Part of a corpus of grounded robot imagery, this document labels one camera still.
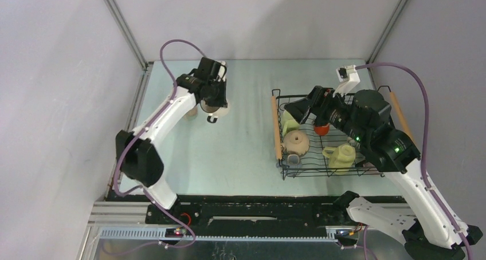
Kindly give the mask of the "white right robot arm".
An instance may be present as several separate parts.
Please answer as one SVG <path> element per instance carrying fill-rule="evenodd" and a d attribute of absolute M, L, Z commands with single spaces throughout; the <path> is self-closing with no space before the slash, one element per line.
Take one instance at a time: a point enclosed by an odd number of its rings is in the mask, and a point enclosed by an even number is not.
<path fill-rule="evenodd" d="M 371 226 L 402 244 L 413 259 L 469 258 L 482 231 L 464 223 L 432 186 L 422 169 L 424 155 L 411 138 L 389 124 L 391 105 L 375 90 L 356 92 L 350 103 L 333 89 L 316 86 L 284 109 L 299 123 L 330 124 L 359 144 L 360 153 L 400 191 L 414 215 L 394 213 L 345 192 L 335 202 L 334 219 Z"/>

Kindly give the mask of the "floral patterned cream mug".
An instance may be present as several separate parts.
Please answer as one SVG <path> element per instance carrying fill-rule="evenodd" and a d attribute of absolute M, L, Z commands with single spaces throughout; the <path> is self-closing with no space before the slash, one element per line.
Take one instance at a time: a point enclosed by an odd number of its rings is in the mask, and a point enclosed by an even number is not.
<path fill-rule="evenodd" d="M 184 119 L 186 120 L 193 120 L 197 117 L 198 115 L 198 107 L 195 106 L 193 108 L 191 108 L 185 115 L 184 115 Z"/>

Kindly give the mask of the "white mug black handle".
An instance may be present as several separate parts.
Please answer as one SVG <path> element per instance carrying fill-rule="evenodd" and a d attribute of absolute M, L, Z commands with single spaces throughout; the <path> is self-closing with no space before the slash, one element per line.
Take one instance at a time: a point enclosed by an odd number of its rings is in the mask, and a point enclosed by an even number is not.
<path fill-rule="evenodd" d="M 200 106 L 201 109 L 205 113 L 207 113 L 206 121 L 208 123 L 214 124 L 217 122 L 219 118 L 224 117 L 229 113 L 231 104 L 228 101 L 226 107 L 210 107 L 209 105 L 206 104 L 205 101 L 201 101 Z"/>

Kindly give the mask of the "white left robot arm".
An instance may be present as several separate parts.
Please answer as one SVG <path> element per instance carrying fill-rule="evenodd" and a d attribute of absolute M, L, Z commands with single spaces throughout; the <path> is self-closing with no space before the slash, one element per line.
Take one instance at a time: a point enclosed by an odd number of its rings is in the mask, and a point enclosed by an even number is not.
<path fill-rule="evenodd" d="M 197 68 L 176 78 L 176 86 L 147 120 L 131 131 L 116 135 L 117 167 L 134 180 L 158 204 L 159 216 L 166 223 L 175 223 L 181 208 L 178 196 L 167 183 L 164 164 L 158 148 L 176 124 L 196 107 L 214 124 L 229 112 L 226 98 L 227 66 L 224 61 L 202 57 Z"/>

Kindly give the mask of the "small red orange cup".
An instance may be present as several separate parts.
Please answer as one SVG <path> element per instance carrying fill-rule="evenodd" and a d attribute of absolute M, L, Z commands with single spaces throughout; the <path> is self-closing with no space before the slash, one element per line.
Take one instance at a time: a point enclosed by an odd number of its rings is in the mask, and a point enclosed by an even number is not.
<path fill-rule="evenodd" d="M 321 126 L 314 125 L 313 131 L 319 136 L 325 136 L 330 131 L 330 124 L 321 125 Z"/>

